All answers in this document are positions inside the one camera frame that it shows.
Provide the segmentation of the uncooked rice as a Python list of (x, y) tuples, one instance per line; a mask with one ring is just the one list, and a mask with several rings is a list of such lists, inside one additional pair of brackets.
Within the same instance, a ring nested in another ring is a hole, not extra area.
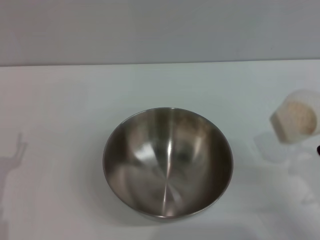
[(287, 111), (293, 126), (300, 134), (312, 135), (317, 127), (317, 116), (314, 110), (298, 101), (290, 101)]

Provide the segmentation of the clear plastic measuring cup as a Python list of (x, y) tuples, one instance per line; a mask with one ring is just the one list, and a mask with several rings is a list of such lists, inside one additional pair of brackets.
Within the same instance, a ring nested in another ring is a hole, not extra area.
[[(317, 119), (313, 134), (301, 134), (295, 129), (287, 110), (289, 102), (301, 102), (313, 109)], [(278, 140), (284, 144), (295, 144), (320, 135), (320, 92), (301, 89), (290, 93), (272, 114), (270, 122)]]

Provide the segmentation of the stainless steel mixing bowl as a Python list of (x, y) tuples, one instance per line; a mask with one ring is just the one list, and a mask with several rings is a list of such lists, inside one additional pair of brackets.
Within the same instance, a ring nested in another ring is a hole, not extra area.
[(103, 172), (112, 192), (129, 208), (175, 220), (211, 207), (227, 190), (234, 158), (221, 130), (181, 108), (138, 112), (110, 134)]

